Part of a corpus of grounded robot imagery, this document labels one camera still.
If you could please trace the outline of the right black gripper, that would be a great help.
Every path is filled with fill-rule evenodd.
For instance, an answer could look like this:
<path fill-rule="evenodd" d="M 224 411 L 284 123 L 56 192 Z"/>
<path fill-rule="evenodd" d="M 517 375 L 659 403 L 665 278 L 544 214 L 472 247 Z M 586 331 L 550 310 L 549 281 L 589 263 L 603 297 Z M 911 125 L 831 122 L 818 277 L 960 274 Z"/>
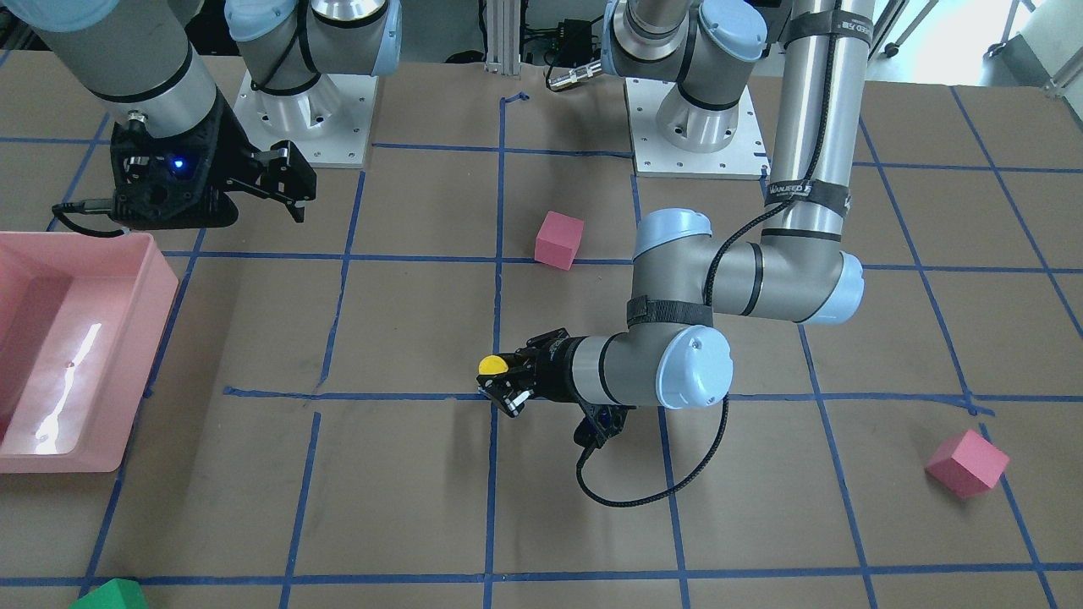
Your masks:
<path fill-rule="evenodd" d="M 142 126 L 114 124 L 110 167 L 110 220 L 126 228 L 232 225 L 239 211 L 229 190 L 278 200 L 302 223 L 317 192 L 317 174 L 302 151 L 293 142 L 256 150 L 221 93 L 184 134 L 156 139 Z"/>

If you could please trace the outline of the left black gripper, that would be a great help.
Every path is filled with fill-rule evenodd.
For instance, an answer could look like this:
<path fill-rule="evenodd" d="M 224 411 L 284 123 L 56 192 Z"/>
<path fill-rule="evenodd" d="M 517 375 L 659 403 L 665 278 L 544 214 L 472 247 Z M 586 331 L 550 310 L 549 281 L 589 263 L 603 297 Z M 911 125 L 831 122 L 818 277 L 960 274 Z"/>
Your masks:
<path fill-rule="evenodd" d="M 504 355 L 507 373 L 479 375 L 477 388 L 510 419 L 522 414 L 531 397 L 557 403 L 579 402 L 571 376 L 572 357 L 579 344 L 564 328 L 545 332 Z"/>

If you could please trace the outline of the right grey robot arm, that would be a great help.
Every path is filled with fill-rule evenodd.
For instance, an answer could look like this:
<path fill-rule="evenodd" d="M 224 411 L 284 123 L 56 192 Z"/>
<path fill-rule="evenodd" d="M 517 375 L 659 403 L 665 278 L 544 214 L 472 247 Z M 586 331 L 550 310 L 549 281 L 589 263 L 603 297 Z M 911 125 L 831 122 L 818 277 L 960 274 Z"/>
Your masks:
<path fill-rule="evenodd" d="M 334 74 L 393 74 L 401 57 L 399 1 L 229 1 L 246 93 L 276 141 L 260 150 L 185 33 L 169 1 L 8 1 L 113 117 L 113 195 L 61 203 L 58 223 L 89 238 L 130 230 L 236 223 L 231 193 L 278 200 L 293 222 L 317 196 L 298 140 L 347 120 Z"/>

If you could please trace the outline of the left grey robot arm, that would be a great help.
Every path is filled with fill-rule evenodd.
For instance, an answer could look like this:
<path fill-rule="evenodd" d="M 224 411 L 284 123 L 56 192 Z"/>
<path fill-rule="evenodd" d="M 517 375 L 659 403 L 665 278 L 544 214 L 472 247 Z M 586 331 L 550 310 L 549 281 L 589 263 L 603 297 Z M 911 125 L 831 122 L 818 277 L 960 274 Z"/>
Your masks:
<path fill-rule="evenodd" d="M 588 406 L 712 409 L 734 378 L 715 315 L 839 324 L 854 315 L 863 269 L 840 247 L 850 209 L 854 134 L 874 39 L 871 1 L 795 1 L 781 35 L 785 65 L 757 242 L 717 239 L 707 217 L 662 209 L 639 222 L 627 329 L 552 331 L 479 365 L 480 393 L 507 416 L 529 398 Z M 669 81 L 671 125 L 739 98 L 770 41 L 745 1 L 610 1 L 602 69 Z"/>

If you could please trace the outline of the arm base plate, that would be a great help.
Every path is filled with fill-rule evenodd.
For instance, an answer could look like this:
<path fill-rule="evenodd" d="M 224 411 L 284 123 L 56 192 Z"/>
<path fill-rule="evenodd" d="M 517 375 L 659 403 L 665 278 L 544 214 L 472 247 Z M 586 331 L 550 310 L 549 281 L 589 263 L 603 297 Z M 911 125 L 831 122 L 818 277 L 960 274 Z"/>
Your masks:
<path fill-rule="evenodd" d="M 648 178 L 758 178 L 770 163 L 751 92 L 735 107 L 694 107 L 677 85 L 625 81 L 635 173 Z"/>
<path fill-rule="evenodd" d="M 234 112 L 259 150 L 288 140 L 313 168 L 363 168 L 380 78 L 363 74 L 323 74 L 293 96 L 271 96 L 242 81 Z"/>

